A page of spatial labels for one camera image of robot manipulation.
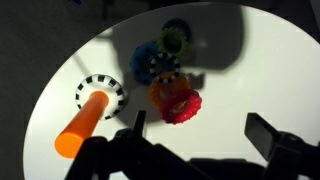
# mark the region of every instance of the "black and white striped cap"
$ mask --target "black and white striped cap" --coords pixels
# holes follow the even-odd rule
[[[111,119],[124,108],[125,94],[120,83],[108,75],[95,74],[84,79],[77,87],[75,100],[79,109],[95,91],[105,92],[109,98],[109,104],[100,120]]]
[[[156,64],[159,60],[166,60],[168,63],[173,63],[174,73],[169,78],[161,78],[156,72]],[[170,83],[179,76],[180,71],[180,62],[179,60],[171,53],[159,53],[155,56],[150,63],[150,74],[155,78],[159,83]]]

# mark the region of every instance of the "black and white checkered object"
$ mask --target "black and white checkered object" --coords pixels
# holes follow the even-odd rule
[[[165,59],[168,61],[168,63],[174,64],[174,73],[169,78],[161,78],[157,72],[156,72],[156,64],[160,59]],[[179,76],[180,71],[180,62],[179,60],[170,53],[159,53],[157,56],[155,56],[150,63],[150,74],[153,78],[155,78],[159,83],[170,83],[173,80],[175,80]]]
[[[75,99],[79,109],[95,91],[102,91],[109,98],[109,104],[100,120],[111,119],[124,108],[125,94],[120,83],[108,75],[95,74],[84,79],[77,87]]]

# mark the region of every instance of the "round table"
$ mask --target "round table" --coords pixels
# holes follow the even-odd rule
[[[202,82],[197,91],[203,98],[198,115],[178,125],[160,120],[147,87],[133,80],[129,68],[135,48],[157,39],[173,17],[191,27],[190,59],[181,66]],[[74,99],[78,84],[93,74],[112,76],[130,94],[125,109],[99,121],[93,135],[110,140],[117,130],[133,125],[138,110],[146,110],[146,139],[185,160],[245,158],[266,165],[244,135],[247,113],[257,112],[278,130],[315,145],[320,137],[319,59],[320,46],[307,33],[254,8],[184,4],[125,20],[84,44],[42,92],[25,136],[25,179],[65,177],[72,159],[61,157],[54,141],[79,110]]]

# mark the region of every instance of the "plastic toy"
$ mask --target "plastic toy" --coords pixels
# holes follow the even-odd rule
[[[92,135],[100,118],[114,117],[125,104],[121,85],[110,76],[99,74],[80,83],[75,99],[80,111],[55,141],[56,151],[66,158],[77,155],[82,142]]]
[[[161,119],[166,123],[183,123],[197,114],[202,99],[197,91],[186,89],[175,92],[160,106]]]
[[[159,79],[169,79],[174,76],[174,72],[163,73]],[[159,108],[170,95],[175,92],[190,89],[188,79],[179,74],[176,78],[172,79],[170,83],[160,83],[158,78],[155,78],[149,87],[149,98],[155,107]]]
[[[167,65],[174,66],[174,74],[169,78],[161,78],[158,76],[161,74],[161,72],[157,72],[156,65],[158,64],[159,60],[166,60]],[[159,53],[157,56],[155,56],[150,63],[150,74],[153,78],[156,78],[156,80],[160,83],[169,83],[172,82],[175,78],[178,77],[180,71],[180,63],[179,60],[170,53]]]
[[[187,37],[177,28],[165,28],[157,41],[159,52],[168,52],[182,58],[188,50]]]
[[[167,28],[176,28],[182,31],[186,37],[187,42],[190,42],[191,40],[191,30],[189,25],[186,23],[186,21],[179,19],[179,18],[173,18],[167,21],[163,27],[162,30],[165,30]]]
[[[156,42],[146,42],[137,47],[130,61],[134,79],[143,85],[149,86],[153,77],[149,69],[151,59],[158,54]]]

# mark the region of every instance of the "black object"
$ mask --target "black object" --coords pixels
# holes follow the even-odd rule
[[[107,180],[117,171],[134,180],[295,180],[298,174],[320,179],[320,148],[291,133],[278,132],[256,113],[248,114],[245,135],[269,162],[266,168],[244,159],[185,162],[142,137],[145,115],[139,111],[133,130],[119,130],[109,142],[103,137],[86,139],[66,180],[91,180],[93,175]]]

